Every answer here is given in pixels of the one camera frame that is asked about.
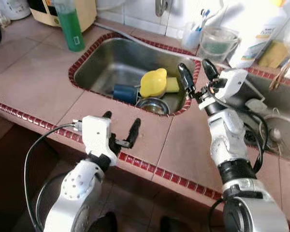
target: floor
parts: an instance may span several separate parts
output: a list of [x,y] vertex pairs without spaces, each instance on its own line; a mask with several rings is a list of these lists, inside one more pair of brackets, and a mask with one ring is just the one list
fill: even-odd
[[[56,168],[51,172],[51,176],[66,172],[72,168],[71,165],[64,161],[60,161]],[[46,192],[44,201],[42,201],[41,218],[45,220],[48,210],[53,204],[58,194],[61,180],[58,180],[54,185],[50,186],[51,191]],[[115,183],[113,180],[105,180],[102,185],[102,193],[96,208],[93,210],[93,218],[98,219],[105,215],[105,213],[115,212],[118,232],[158,232],[160,231],[160,218],[162,216],[169,216],[176,218],[186,223],[192,232],[205,232],[205,222],[199,222],[187,218],[176,210],[168,208],[167,205],[157,204],[155,200],[149,200],[153,189],[148,190],[147,198],[141,197],[135,193],[128,191],[129,188],[122,186],[120,181]],[[25,212],[12,232],[34,231],[29,220],[28,213]]]

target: sink basin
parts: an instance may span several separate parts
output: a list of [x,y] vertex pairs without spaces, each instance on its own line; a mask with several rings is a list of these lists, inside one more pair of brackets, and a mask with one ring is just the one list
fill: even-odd
[[[151,70],[165,68],[168,77],[178,78],[177,65],[181,62],[191,73],[198,71],[195,70],[198,61],[157,51],[128,39],[110,38],[99,44],[86,58],[72,75],[72,82],[112,98],[115,84],[139,86],[142,76]],[[181,86],[178,93],[166,93],[161,99],[168,104],[170,114],[182,109],[186,101]]]
[[[283,147],[283,149],[280,150],[280,155],[286,159],[290,159],[290,86],[281,84],[277,90],[269,91],[269,85],[272,80],[252,74],[249,74],[246,79],[265,97],[263,102],[267,105],[267,109],[260,114],[268,118],[266,121],[269,129],[278,128],[280,132],[285,135],[284,146],[288,147]],[[238,95],[242,96],[248,94],[251,93],[248,93],[247,90],[244,92],[242,89],[238,93]],[[237,104],[240,103],[238,99],[241,99],[241,97],[237,95],[234,97],[237,98]],[[235,99],[230,98],[229,103],[232,102],[235,104],[235,101]],[[252,122],[251,119],[247,118],[245,115],[241,115],[241,118],[250,125],[254,125],[255,131],[259,132],[259,126]],[[272,152],[279,154],[276,142],[269,139],[268,146],[271,148]]]

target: yellow sponge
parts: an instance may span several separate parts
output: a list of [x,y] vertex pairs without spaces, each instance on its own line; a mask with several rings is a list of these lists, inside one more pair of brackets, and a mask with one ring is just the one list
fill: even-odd
[[179,85],[176,77],[168,77],[166,78],[166,93],[178,93]]
[[166,89],[166,75],[166,70],[162,68],[147,72],[141,79],[141,96],[148,98],[163,95]]

